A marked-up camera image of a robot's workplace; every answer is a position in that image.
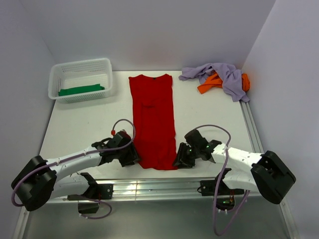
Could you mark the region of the red t-shirt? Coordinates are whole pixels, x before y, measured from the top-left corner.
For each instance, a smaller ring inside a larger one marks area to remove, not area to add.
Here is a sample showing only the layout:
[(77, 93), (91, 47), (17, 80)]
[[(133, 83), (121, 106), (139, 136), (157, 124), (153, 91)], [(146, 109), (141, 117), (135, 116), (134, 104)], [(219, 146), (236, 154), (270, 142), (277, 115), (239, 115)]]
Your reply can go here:
[(142, 168), (176, 170), (172, 76), (129, 77), (133, 100), (134, 145)]

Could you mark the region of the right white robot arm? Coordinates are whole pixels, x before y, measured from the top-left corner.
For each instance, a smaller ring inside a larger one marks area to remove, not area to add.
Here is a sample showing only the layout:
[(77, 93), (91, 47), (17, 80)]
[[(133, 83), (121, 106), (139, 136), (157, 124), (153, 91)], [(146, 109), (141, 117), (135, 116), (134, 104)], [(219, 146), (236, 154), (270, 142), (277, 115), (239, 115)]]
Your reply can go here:
[(212, 140), (199, 144), (181, 143), (173, 163), (192, 168), (202, 159), (222, 166), (214, 184), (220, 195), (234, 190), (260, 193), (267, 201), (279, 204), (296, 182), (296, 177), (279, 156), (272, 152), (253, 153)]

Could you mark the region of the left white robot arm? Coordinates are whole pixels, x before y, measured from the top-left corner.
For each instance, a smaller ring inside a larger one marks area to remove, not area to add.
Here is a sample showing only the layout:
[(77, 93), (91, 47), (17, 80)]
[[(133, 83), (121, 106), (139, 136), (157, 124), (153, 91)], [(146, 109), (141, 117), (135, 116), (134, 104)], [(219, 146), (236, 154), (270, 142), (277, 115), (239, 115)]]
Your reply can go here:
[(75, 195), (97, 199), (100, 188), (84, 169), (118, 160), (121, 166), (130, 166), (139, 156), (134, 144), (108, 146), (95, 142), (88, 148), (64, 157), (44, 160), (34, 157), (13, 180), (11, 202), (16, 207), (35, 211), (48, 200)]

